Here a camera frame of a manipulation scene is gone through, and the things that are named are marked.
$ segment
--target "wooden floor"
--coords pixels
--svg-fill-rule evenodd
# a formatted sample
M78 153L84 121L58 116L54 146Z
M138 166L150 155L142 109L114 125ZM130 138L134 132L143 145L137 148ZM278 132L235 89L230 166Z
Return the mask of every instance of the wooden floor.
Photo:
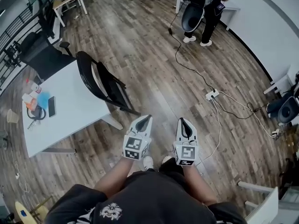
M73 53L83 50L101 60L116 77L127 85L136 110L152 114L153 139L149 153L158 165L171 153L177 120L185 117L198 130L200 158L211 154L218 144L219 124L213 104L205 99L210 89L197 74L180 67L175 61L178 43L167 29L174 18L175 0L84 0L88 15L76 8L64 16L63 40ZM174 35L182 40L180 17L173 24ZM178 60L197 69L218 90L246 104L262 106L274 96L264 96L269 80L250 53L222 25L213 36L213 45L199 45L201 26L196 42L182 45ZM15 201L29 209L52 195L51 207L73 184L92 187L118 161L123 136L132 120L137 118L120 111L112 115L124 125L117 130L105 122L97 122L59 142L55 147L75 148L75 155L39 154L28 158L21 118L21 96L29 92L26 78L35 71L27 67L0 97L0 129L9 131L11 145L0 150L0 191L11 211ZM220 95L216 98L225 109L241 117L250 113ZM6 113L11 108L20 116L19 123L8 124ZM262 109L256 113L268 132L277 127ZM219 201L236 203L245 215L243 202L262 200L253 192L237 187L239 180L274 187L285 165L288 150L284 138L274 141L251 117L246 120L220 110L221 144L215 154L198 166ZM15 178L18 163L21 183L27 181L30 192L24 193ZM132 171L142 168L141 162Z

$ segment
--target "white wall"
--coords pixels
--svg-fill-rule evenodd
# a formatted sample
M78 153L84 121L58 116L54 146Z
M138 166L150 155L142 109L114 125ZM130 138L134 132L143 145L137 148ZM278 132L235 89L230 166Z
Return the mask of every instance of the white wall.
M231 29L261 61L272 79L281 78L291 63L298 64L299 38L284 19L263 0L232 0L241 8ZM299 22L299 0L274 0L283 11ZM227 22L228 12L222 21Z
M16 0L0 17L0 35L27 7L28 0Z
M279 209L276 218L271 224L294 224L298 216L299 211Z

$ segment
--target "electrical outlet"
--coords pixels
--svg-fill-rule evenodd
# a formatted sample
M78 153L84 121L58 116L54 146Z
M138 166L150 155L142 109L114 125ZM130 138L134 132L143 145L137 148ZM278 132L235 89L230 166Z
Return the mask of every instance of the electrical outlet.
M211 100L212 99L212 96L215 98L216 96L219 95L219 92L218 90L215 89L215 92L214 91L211 91L209 92L208 94L206 94L206 99L207 100Z

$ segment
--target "black chair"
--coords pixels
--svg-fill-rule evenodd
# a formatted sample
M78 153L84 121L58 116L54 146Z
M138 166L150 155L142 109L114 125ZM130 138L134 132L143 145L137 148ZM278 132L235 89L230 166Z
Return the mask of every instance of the black chair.
M33 69L43 80L48 79L76 59L55 49L42 32L31 32L20 45L20 60Z
M96 62L86 52L79 51L77 53L77 63L81 78L92 94L108 103L120 107L121 111L140 115L140 113L134 109L128 98L125 91L126 85L112 75L102 62ZM107 96L100 89L93 77L92 63L95 63L97 66L100 81Z

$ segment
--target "railing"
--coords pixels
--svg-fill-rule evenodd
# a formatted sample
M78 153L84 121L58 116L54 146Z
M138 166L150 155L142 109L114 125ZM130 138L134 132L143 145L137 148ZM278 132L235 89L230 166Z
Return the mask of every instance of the railing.
M38 0L39 9L32 14L32 4L26 8L0 36L0 91L9 75L20 65L20 43L26 35L33 31L43 30L48 37L54 38L50 24L55 17L52 9L53 0Z

